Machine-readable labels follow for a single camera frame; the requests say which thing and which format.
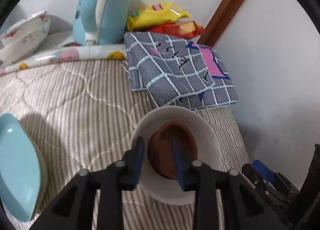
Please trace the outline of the small brown clay bowl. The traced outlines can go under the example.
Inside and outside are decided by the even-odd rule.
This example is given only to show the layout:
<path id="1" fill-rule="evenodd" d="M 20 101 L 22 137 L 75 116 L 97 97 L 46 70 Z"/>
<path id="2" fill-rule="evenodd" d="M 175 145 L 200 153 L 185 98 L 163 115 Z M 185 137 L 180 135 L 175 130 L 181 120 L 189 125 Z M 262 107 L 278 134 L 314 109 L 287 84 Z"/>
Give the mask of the small brown clay bowl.
<path id="1" fill-rule="evenodd" d="M 187 126 L 170 121 L 163 124 L 148 142 L 148 160 L 152 168 L 162 177 L 170 180 L 177 179 L 177 173 L 172 152 L 172 144 L 177 141 L 178 146 L 197 159 L 196 140 Z"/>

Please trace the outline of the upper patterned white bowl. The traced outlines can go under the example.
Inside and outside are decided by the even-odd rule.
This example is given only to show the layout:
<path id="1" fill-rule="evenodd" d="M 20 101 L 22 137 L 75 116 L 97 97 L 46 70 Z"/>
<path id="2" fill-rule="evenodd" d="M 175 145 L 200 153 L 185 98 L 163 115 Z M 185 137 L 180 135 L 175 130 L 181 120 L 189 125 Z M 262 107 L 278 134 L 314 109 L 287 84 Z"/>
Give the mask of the upper patterned white bowl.
<path id="1" fill-rule="evenodd" d="M 48 10 L 42 10 L 40 12 L 31 14 L 30 16 L 13 24 L 1 34 L 2 45 L 7 46 L 20 37 L 25 36 L 39 28 L 40 25 L 44 23 L 47 12 Z"/>

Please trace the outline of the patterned white bowl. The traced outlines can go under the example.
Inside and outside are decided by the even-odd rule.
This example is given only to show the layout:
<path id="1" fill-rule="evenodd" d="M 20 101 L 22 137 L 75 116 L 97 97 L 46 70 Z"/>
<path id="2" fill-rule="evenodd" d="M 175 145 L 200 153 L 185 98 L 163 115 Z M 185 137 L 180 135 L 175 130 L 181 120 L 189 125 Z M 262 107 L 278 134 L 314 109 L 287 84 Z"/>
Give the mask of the patterned white bowl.
<path id="1" fill-rule="evenodd" d="M 1 62 L 3 62 L 3 65 L 18 62 L 34 53 L 47 37 L 50 22 L 50 18 L 45 18 L 44 24 L 40 25 L 39 28 L 2 48 Z"/>
<path id="2" fill-rule="evenodd" d="M 47 12 L 48 10 L 42 10 L 40 12 L 31 14 L 30 16 L 13 24 L 1 34 L 2 45 L 7 46 L 20 37 L 25 36 L 39 28 L 40 25 L 44 23 Z"/>

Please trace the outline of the light blue square plate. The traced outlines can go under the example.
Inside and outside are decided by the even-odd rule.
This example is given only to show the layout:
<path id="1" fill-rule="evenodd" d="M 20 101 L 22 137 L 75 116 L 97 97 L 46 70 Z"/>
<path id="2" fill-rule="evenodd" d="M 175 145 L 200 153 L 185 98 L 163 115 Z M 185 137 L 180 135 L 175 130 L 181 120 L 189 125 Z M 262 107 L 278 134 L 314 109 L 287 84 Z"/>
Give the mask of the light blue square plate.
<path id="1" fill-rule="evenodd" d="M 41 188 L 36 148 L 19 121 L 1 115 L 1 201 L 17 220 L 33 218 Z"/>

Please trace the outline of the red snack bag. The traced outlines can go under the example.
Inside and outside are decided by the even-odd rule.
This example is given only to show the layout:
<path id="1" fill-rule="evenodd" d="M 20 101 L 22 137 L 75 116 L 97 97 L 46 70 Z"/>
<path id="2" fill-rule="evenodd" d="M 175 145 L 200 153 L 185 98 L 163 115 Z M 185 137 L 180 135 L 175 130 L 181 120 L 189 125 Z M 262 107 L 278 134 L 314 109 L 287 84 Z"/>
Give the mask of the red snack bag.
<path id="1" fill-rule="evenodd" d="M 205 29 L 195 21 L 163 24 L 148 29 L 148 32 L 161 33 L 184 39 L 193 39 L 205 33 Z"/>

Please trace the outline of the yellow snack bag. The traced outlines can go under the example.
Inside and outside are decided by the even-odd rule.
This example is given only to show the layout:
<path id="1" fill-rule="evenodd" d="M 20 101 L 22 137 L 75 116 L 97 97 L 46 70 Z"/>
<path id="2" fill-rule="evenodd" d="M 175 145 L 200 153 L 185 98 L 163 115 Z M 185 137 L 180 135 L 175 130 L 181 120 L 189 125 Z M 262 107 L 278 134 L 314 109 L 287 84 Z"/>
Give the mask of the yellow snack bag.
<path id="1" fill-rule="evenodd" d="M 190 18 L 191 15 L 181 6 L 171 3 L 159 3 L 140 8 L 130 13 L 127 18 L 128 31 L 141 31 L 150 27 L 171 24 L 182 18 Z"/>

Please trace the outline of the large white bowl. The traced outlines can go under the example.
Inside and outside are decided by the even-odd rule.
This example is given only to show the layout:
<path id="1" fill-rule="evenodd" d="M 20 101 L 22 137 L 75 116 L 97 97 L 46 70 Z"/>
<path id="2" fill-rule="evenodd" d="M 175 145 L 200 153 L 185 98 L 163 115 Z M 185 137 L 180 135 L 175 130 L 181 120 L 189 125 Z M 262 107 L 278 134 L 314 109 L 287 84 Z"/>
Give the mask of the large white bowl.
<path id="1" fill-rule="evenodd" d="M 195 138 L 198 150 L 197 159 L 214 170 L 222 169 L 222 153 L 216 134 L 209 123 L 199 114 L 177 106 L 156 108 L 146 114 L 132 133 L 131 146 L 139 136 L 145 140 L 145 148 L 151 136 L 166 122 L 177 121 L 188 127 Z M 147 151 L 140 171 L 139 185 L 149 196 L 159 202 L 181 206 L 195 201 L 195 192 L 184 192 L 177 180 L 160 176 L 150 165 Z"/>

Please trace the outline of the lower patterned white bowl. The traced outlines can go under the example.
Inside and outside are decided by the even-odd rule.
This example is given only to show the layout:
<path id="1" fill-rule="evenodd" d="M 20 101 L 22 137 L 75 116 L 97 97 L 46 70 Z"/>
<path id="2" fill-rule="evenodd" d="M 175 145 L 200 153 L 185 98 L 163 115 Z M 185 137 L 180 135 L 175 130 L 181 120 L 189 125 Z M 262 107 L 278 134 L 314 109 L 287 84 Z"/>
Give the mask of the lower patterned white bowl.
<path id="1" fill-rule="evenodd" d="M 3 62 L 3 65 L 18 62 L 34 53 L 47 37 L 50 22 L 50 18 L 45 18 L 44 24 L 40 25 L 39 28 L 2 48 L 1 62 Z"/>

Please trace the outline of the fruit print plastic tablecloth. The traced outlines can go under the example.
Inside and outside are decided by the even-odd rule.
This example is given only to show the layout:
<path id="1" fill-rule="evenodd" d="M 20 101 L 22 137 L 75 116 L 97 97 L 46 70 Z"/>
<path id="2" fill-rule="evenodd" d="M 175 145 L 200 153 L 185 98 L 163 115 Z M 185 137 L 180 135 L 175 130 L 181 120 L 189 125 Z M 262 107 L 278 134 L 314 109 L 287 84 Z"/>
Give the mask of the fruit print plastic tablecloth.
<path id="1" fill-rule="evenodd" d="M 125 60 L 126 49 L 123 44 L 79 46 L 72 40 L 70 31 L 47 36 L 40 48 L 29 57 L 9 65 L 1 65 L 1 76 L 23 70 L 72 61 L 84 60 Z"/>

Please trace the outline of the brown wooden door frame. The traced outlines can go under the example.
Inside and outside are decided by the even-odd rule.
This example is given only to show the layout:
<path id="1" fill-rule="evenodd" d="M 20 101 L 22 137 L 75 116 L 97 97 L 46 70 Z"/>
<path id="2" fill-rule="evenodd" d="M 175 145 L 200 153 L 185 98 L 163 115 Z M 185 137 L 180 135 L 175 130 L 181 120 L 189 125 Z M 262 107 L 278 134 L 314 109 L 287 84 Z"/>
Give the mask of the brown wooden door frame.
<path id="1" fill-rule="evenodd" d="M 198 43 L 214 46 L 245 0 L 221 0 Z"/>

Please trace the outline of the grey checked folded cloth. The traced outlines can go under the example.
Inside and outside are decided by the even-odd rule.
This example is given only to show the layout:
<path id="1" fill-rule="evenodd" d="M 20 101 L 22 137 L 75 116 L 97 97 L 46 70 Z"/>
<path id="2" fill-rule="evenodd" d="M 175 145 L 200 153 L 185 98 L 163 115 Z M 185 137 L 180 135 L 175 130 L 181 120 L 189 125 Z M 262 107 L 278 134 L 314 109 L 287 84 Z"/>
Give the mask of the grey checked folded cloth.
<path id="1" fill-rule="evenodd" d="M 157 107 L 202 110 L 239 100 L 229 72 L 211 47 L 152 32 L 127 32 L 124 44 L 131 90 L 147 91 Z"/>

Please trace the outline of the striped quilted table cover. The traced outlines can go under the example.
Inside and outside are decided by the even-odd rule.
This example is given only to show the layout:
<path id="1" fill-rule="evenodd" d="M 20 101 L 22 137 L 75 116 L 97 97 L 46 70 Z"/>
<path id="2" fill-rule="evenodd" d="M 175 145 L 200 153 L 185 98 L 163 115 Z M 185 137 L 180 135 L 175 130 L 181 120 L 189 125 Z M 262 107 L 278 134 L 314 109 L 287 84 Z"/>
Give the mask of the striped quilted table cover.
<path id="1" fill-rule="evenodd" d="M 38 145 L 48 172 L 42 212 L 81 169 L 99 171 L 131 147 L 140 119 L 155 109 L 146 91 L 132 92 L 125 62 L 76 61 L 1 77 L 1 114 L 12 113 Z M 241 170 L 248 154 L 229 107 L 199 111 L 222 152 L 222 171 Z M 171 206 L 138 186 L 123 192 L 125 229 L 191 229 L 193 204 Z"/>

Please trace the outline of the light blue electric kettle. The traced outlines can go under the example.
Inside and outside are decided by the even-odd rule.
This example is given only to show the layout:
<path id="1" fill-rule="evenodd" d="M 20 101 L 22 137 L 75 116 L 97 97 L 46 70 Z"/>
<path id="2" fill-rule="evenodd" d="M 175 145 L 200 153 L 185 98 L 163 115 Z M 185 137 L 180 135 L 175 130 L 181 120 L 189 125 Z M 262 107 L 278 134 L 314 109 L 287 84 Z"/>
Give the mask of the light blue electric kettle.
<path id="1" fill-rule="evenodd" d="M 79 0 L 73 38 L 79 45 L 117 44 L 125 32 L 130 0 Z"/>

